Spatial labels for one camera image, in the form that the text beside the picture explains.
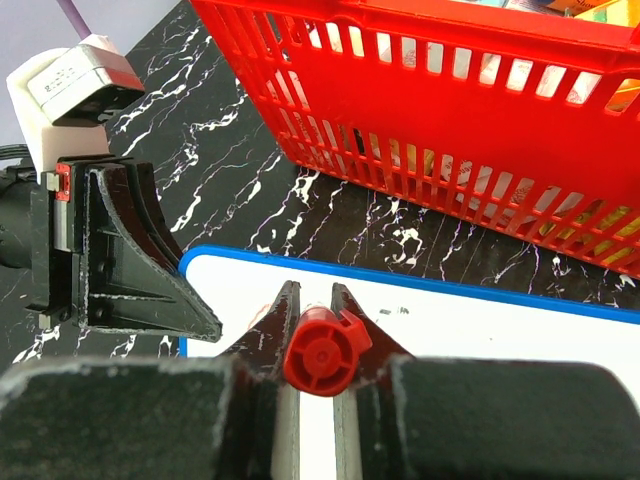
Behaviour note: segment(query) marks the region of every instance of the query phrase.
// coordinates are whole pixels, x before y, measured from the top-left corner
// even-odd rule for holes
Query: yellow object
[[[579,225],[582,225],[584,222],[589,220],[592,215],[593,214],[591,212],[583,212],[576,217],[574,222]],[[545,223],[542,227],[540,227],[540,230],[538,230],[538,232],[540,232],[540,235],[542,235],[543,237],[546,237],[555,228],[556,226],[553,224],[553,222],[548,222],[548,223]],[[566,240],[574,233],[575,233],[575,230],[573,228],[565,228],[562,232],[560,232],[560,234],[558,235],[558,238],[561,238],[562,240]]]
[[[586,12],[592,8],[597,7],[598,5],[602,5],[607,0],[546,0],[541,1],[545,7],[549,7],[553,10],[557,10],[562,13],[569,13],[571,15],[578,15],[580,13]]]
[[[586,223],[587,220],[589,220],[593,215],[595,215],[595,213],[597,213],[598,209],[596,209],[595,212],[593,210],[589,210],[589,211],[581,213],[580,215],[578,215],[578,217],[576,217],[574,222],[579,224],[579,225],[583,225],[584,223]],[[607,228],[611,227],[613,224],[615,224],[622,217],[627,215],[630,211],[631,211],[631,209],[629,207],[618,207],[613,212],[611,212],[609,215],[607,215],[602,220],[600,220],[600,223],[598,223],[596,228],[598,230],[600,230],[600,231],[604,231]],[[548,222],[548,223],[544,224],[542,227],[540,227],[540,230],[538,230],[538,231],[540,232],[540,235],[542,235],[543,237],[546,237],[555,228],[556,228],[556,226],[552,222]],[[628,223],[627,225],[622,227],[620,230],[618,230],[616,232],[616,235],[619,236],[619,237],[628,237],[629,235],[637,232],[638,230],[640,230],[640,217],[635,218],[633,221],[631,221],[630,223]],[[565,228],[558,235],[558,237],[563,239],[563,240],[566,240],[567,238],[569,238],[574,233],[575,233],[575,229],[573,229],[573,228]],[[589,233],[586,233],[586,234],[582,235],[582,238],[580,239],[580,241],[584,245],[586,245],[589,242],[591,242],[592,239],[593,239],[593,235],[591,235]],[[598,256],[602,252],[604,252],[607,249],[611,248],[613,245],[615,245],[615,243],[613,241],[605,240],[603,242],[598,243],[594,247],[593,253],[594,253],[595,256]],[[634,249],[631,248],[631,247],[621,248],[617,252],[612,253],[607,258],[605,258],[602,261],[602,263],[605,264],[605,265],[609,265],[609,264],[611,264],[613,262],[616,262],[616,261],[620,260],[621,258],[626,257],[627,255],[630,255],[633,252],[633,250]]]
[[[640,2],[638,0],[613,0],[576,15],[575,18],[635,28],[640,23]],[[633,101],[639,90],[640,80],[625,80],[613,95],[608,108],[615,111],[624,110]]]
[[[630,211],[631,209],[629,207],[616,208],[615,211],[613,211],[612,213],[610,213],[600,221],[600,223],[598,224],[598,230],[606,230],[611,225],[613,225],[618,220],[620,220],[622,217],[624,217],[626,214],[628,214]],[[618,235],[619,237],[628,237],[629,235],[637,232],[638,230],[640,230],[640,217],[635,218],[631,223],[628,223],[627,225],[622,227],[620,230],[616,232],[616,235]],[[589,234],[585,235],[585,238],[583,240],[584,243],[588,243],[590,240],[591,240],[591,235]],[[593,249],[593,253],[596,256],[600,255],[602,252],[612,247],[613,245],[614,245],[614,242],[610,240],[606,240],[596,245],[596,247]],[[603,260],[603,263],[608,265],[617,260],[620,260],[621,258],[626,257],[632,252],[633,252],[633,248],[631,247],[622,248],[617,252],[609,255],[607,258],[605,258]]]

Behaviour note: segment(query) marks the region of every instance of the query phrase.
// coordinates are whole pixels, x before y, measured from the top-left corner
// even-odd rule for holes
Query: white wall
[[[75,0],[94,33],[127,53],[178,0]],[[0,0],[0,145],[23,142],[4,79],[28,58],[79,37],[55,0]]]

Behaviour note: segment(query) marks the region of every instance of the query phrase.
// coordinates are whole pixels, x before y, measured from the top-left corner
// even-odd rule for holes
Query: black cable
[[[25,144],[4,145],[0,147],[0,160],[14,160],[18,158],[31,159],[29,147]]]

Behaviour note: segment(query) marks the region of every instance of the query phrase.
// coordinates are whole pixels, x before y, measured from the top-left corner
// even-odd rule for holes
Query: items in basket
[[[592,8],[602,5],[607,0],[536,0],[540,5],[551,8],[558,12],[568,12],[571,15],[578,15]]]
[[[640,2],[635,0],[614,0],[593,10],[589,10],[575,17],[576,19],[610,23],[619,26],[636,27],[640,23]],[[486,84],[493,84],[496,80],[501,58],[494,55],[483,68],[480,74],[480,81]],[[507,88],[522,91],[529,77],[533,63],[526,60],[515,60],[513,68],[507,80]],[[566,68],[559,66],[549,66],[545,69],[544,75],[537,87],[536,94],[543,97],[552,97],[566,72]],[[567,101],[575,104],[583,104],[598,84],[600,75],[581,72],[576,82],[571,88]],[[640,90],[640,80],[627,79],[620,85],[613,98],[609,102],[608,108],[614,111],[624,110],[627,105],[638,94]]]
[[[637,0],[614,0],[578,15],[575,18],[635,28],[640,24],[640,2]],[[588,93],[591,93],[591,90],[593,90],[597,84],[597,78],[599,78],[596,75],[592,76],[596,77],[596,80],[588,83]],[[640,80],[625,80],[609,102],[608,108],[614,111],[624,110],[636,97],[638,91],[640,91]]]
[[[580,215],[578,215],[575,218],[575,220],[573,221],[573,223],[576,223],[578,225],[583,225],[584,223],[587,222],[587,220],[589,220],[591,217],[596,215],[600,211],[601,208],[604,208],[604,205],[602,205],[599,202],[594,203],[587,210],[585,210]],[[609,227],[613,226],[616,222],[621,220],[623,217],[628,215],[628,213],[630,211],[631,211],[631,209],[629,207],[618,207],[613,212],[611,212],[610,214],[606,215],[602,220],[600,220],[600,222],[598,222],[598,224],[596,225],[596,228],[598,230],[600,230],[600,231],[604,231],[604,230],[608,229]],[[539,233],[543,237],[546,237],[551,232],[553,232],[555,229],[556,229],[556,226],[552,222],[549,222],[549,223],[546,223],[545,225],[543,225],[540,228]],[[638,230],[640,230],[640,217],[636,217],[633,220],[631,220],[624,227],[622,227],[620,230],[618,230],[615,233],[615,235],[624,238],[624,237],[628,237],[628,236],[632,235],[633,233],[637,232]],[[575,233],[575,229],[573,229],[571,227],[567,227],[567,228],[563,229],[558,234],[558,237],[561,238],[562,240],[566,240],[569,237],[571,237],[571,235],[573,235],[574,233]],[[577,239],[578,242],[580,242],[581,244],[584,244],[584,245],[590,243],[592,240],[593,240],[593,235],[590,234],[590,233],[582,234]],[[598,243],[594,247],[593,254],[595,256],[598,256],[601,253],[604,253],[609,248],[611,248],[613,245],[614,245],[613,241],[604,240],[604,241]],[[633,253],[633,251],[634,251],[634,249],[632,247],[624,247],[624,248],[622,248],[622,249],[620,249],[618,251],[615,251],[611,255],[609,255],[607,258],[605,258],[602,261],[602,263],[605,264],[605,265],[612,264],[613,262],[616,262],[616,261],[618,261],[618,260],[630,255],[631,253]]]
[[[480,175],[478,176],[478,180],[476,181],[475,186],[473,188],[474,192],[480,195],[484,194],[486,192],[487,187],[490,184],[490,178],[491,178],[490,175],[483,175],[483,172],[481,170]],[[506,172],[501,173],[500,176],[498,177],[498,180],[496,181],[493,191],[491,192],[491,196],[498,200],[503,199],[503,197],[507,193],[507,189],[511,185],[512,180],[513,180],[513,175],[511,175],[510,173],[506,173]],[[527,198],[527,196],[529,195],[529,192],[531,192],[533,185],[534,185],[533,180],[529,180],[526,178],[520,180],[517,187],[514,189],[513,193],[511,194],[511,197],[509,198],[509,203],[514,205],[520,205],[525,200],[525,198]],[[546,209],[549,208],[549,206],[551,205],[551,202],[553,202],[553,200],[559,194],[560,194],[559,188],[557,187],[547,188],[545,192],[540,196],[540,198],[538,198],[534,208],[538,211],[545,211]],[[555,209],[554,214],[560,215],[564,212],[571,210],[573,207],[575,207],[578,204],[581,198],[582,196],[576,193],[572,193],[568,195],[567,198],[562,202],[562,204],[560,204]],[[463,202],[464,194],[459,193],[456,196],[456,200],[459,202]],[[469,208],[473,211],[477,211],[480,208],[480,205],[481,205],[481,201],[477,197],[472,197],[471,200],[469,201]],[[493,202],[489,202],[484,209],[483,215],[489,219],[493,219],[493,217],[497,214],[498,211],[499,211],[498,205]],[[511,219],[514,217],[515,214],[516,214],[516,211],[513,210],[512,208],[505,208],[500,213],[500,218],[498,219],[497,224],[501,226],[507,225],[511,221]],[[522,223],[532,222],[535,219],[536,217],[534,216],[528,216],[522,220]]]

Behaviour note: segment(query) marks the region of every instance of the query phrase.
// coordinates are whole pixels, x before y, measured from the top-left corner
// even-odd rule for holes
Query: black bracket
[[[107,156],[59,166],[64,181],[47,172],[48,188],[29,186],[31,262],[19,265],[32,270],[29,309],[40,326],[71,320],[110,333],[217,341],[220,321],[178,271],[182,251],[158,204],[152,165]],[[49,188],[56,182],[59,191]]]

